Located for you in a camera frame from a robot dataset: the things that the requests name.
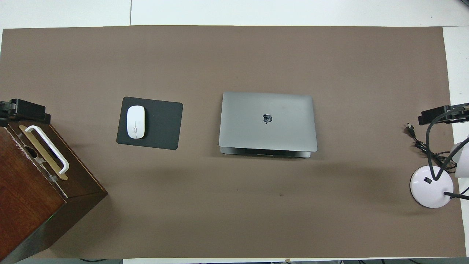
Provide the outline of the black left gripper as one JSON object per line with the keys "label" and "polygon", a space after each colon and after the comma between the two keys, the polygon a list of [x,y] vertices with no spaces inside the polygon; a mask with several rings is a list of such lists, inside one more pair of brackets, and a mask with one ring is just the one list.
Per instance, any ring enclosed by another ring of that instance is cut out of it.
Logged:
{"label": "black left gripper", "polygon": [[0,124],[7,125],[10,121],[35,121],[51,123],[51,115],[46,113],[45,106],[20,99],[0,102]]}

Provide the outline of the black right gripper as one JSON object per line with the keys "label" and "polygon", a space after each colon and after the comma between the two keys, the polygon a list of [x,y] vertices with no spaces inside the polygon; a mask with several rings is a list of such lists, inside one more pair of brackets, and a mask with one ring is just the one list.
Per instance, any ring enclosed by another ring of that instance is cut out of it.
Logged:
{"label": "black right gripper", "polygon": [[437,121],[436,124],[453,124],[457,122],[468,122],[469,104],[444,105],[423,111],[418,117],[419,125],[430,124],[436,117],[442,114],[444,114],[444,116],[439,121]]}

